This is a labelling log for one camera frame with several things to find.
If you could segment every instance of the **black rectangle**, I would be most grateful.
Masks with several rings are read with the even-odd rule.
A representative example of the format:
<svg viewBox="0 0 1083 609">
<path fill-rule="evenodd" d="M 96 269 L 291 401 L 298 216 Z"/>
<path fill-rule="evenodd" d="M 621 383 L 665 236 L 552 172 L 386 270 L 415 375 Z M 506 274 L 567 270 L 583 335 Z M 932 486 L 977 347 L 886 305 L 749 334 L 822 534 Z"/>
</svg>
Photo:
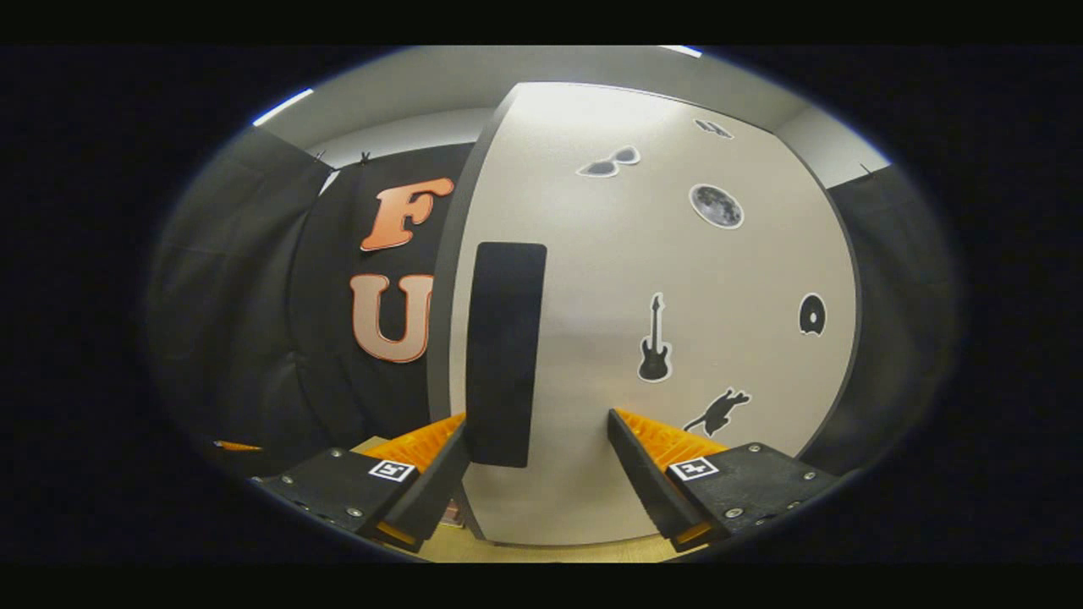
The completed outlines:
<svg viewBox="0 0 1083 609">
<path fill-rule="evenodd" d="M 467 323 L 466 437 L 474 463 L 526 467 L 546 248 L 482 243 Z"/>
</svg>

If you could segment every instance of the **sticker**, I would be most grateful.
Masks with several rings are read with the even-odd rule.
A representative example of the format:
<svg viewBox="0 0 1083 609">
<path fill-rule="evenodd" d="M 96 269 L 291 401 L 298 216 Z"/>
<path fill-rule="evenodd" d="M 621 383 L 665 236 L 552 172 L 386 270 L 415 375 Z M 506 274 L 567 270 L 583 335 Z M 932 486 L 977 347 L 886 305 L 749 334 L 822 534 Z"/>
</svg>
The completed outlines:
<svg viewBox="0 0 1083 609">
<path fill-rule="evenodd" d="M 406 465 L 405 463 L 399 463 L 394 461 L 381 461 L 376 464 L 376 467 L 369 469 L 368 472 L 377 478 L 383 478 L 387 480 L 394 480 L 395 482 L 402 482 L 409 476 L 409 472 L 414 470 L 413 465 Z"/>
<path fill-rule="evenodd" d="M 639 364 L 639 378 L 647 383 L 662 383 L 673 375 L 674 366 L 669 361 L 673 345 L 662 341 L 662 310 L 665 308 L 660 291 L 651 299 L 651 335 L 643 337 L 640 344 L 643 361 Z"/>
<path fill-rule="evenodd" d="M 730 411 L 733 410 L 733 406 L 747 403 L 752 400 L 752 396 L 746 394 L 744 391 L 738 392 L 736 396 L 733 396 L 732 393 L 733 388 L 730 387 L 726 390 L 726 393 L 715 398 L 715 401 L 707 406 L 707 412 L 703 413 L 703 416 L 700 418 L 686 425 L 684 431 L 688 431 L 702 423 L 703 430 L 709 438 L 715 435 L 715 431 L 726 427 L 726 425 L 730 423 L 729 415 Z"/>
<path fill-rule="evenodd" d="M 669 468 L 686 482 L 703 478 L 704 476 L 710 476 L 712 474 L 718 474 L 718 468 L 703 457 L 686 461 L 684 463 L 676 463 L 670 465 Z"/>
<path fill-rule="evenodd" d="M 744 222 L 744 209 L 729 193 L 710 184 L 696 184 L 688 193 L 692 209 L 720 229 L 736 229 Z"/>
<path fill-rule="evenodd" d="M 819 294 L 805 295 L 798 315 L 801 334 L 820 336 L 823 333 L 823 325 L 827 323 L 827 311 L 824 310 L 823 300 Z"/>
<path fill-rule="evenodd" d="M 639 151 L 636 150 L 636 146 L 625 146 L 610 155 L 609 158 L 596 160 L 576 173 L 587 178 L 612 178 L 621 172 L 621 165 L 636 165 L 639 160 Z"/>
<path fill-rule="evenodd" d="M 721 135 L 727 140 L 733 139 L 733 135 L 731 135 L 730 132 L 727 131 L 726 129 L 719 127 L 717 122 L 712 122 L 710 120 L 700 120 L 699 118 L 696 118 L 693 122 L 695 122 L 696 127 L 703 129 L 708 133 L 715 133 L 716 135 Z"/>
</svg>

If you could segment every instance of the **orange letter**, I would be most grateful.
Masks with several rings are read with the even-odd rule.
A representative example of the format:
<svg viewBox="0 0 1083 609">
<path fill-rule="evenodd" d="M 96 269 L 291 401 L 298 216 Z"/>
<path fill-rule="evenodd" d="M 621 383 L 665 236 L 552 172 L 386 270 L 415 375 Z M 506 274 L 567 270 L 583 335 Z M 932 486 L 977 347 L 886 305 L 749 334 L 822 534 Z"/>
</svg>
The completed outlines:
<svg viewBox="0 0 1083 609">
<path fill-rule="evenodd" d="M 432 275 L 406 275 L 399 289 L 406 294 L 406 332 L 402 340 L 388 340 L 380 333 L 380 295 L 391 282 L 383 275 L 356 275 L 353 289 L 353 336 L 374 358 L 395 363 L 413 362 L 429 344 L 429 299 Z"/>
<path fill-rule="evenodd" d="M 406 217 L 409 216 L 414 225 L 425 222 L 432 211 L 432 194 L 445 196 L 455 189 L 447 178 L 429 180 L 419 184 L 388 189 L 376 198 L 380 199 L 380 209 L 373 222 L 373 232 L 361 242 L 362 251 L 373 251 L 386 247 L 395 247 L 408 242 L 414 233 L 405 230 Z M 410 198 L 419 195 L 413 203 Z"/>
</svg>

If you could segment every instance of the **orange gripper pad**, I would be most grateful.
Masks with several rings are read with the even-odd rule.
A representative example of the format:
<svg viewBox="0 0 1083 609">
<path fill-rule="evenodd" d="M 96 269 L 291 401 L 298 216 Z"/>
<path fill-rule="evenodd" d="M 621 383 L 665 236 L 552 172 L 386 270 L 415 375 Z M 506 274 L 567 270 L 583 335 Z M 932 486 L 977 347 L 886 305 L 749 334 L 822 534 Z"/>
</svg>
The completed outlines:
<svg viewBox="0 0 1083 609">
<path fill-rule="evenodd" d="M 631 414 L 621 409 L 614 409 L 624 419 L 639 443 L 651 455 L 651 461 L 663 472 L 675 463 L 682 463 L 696 457 L 713 455 L 726 450 L 726 446 L 712 442 L 706 438 L 689 433 L 682 429 L 670 427 L 664 423 L 651 420 L 645 416 Z"/>
<path fill-rule="evenodd" d="M 394 440 L 364 451 L 363 455 L 374 458 L 386 458 L 400 463 L 407 463 L 417 467 L 421 474 L 429 467 L 432 459 L 436 458 L 440 450 L 444 448 L 447 439 L 455 433 L 459 425 L 466 419 L 467 414 L 458 414 L 443 420 L 438 420 L 432 425 L 415 429 L 409 433 L 404 433 Z"/>
</svg>

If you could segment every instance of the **wooden floor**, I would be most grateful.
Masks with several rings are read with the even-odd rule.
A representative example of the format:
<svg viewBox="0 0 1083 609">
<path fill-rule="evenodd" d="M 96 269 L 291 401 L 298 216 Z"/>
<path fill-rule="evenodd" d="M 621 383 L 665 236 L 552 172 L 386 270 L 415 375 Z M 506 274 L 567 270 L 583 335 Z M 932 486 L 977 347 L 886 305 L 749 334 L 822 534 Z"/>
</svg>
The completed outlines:
<svg viewBox="0 0 1083 609">
<path fill-rule="evenodd" d="M 361 453 L 386 441 L 370 438 L 353 452 Z M 662 535 L 580 546 L 519 546 L 482 541 L 466 528 L 446 524 L 436 527 L 432 539 L 417 554 L 391 545 L 386 547 L 432 562 L 660 562 L 690 554 L 675 552 Z"/>
</svg>

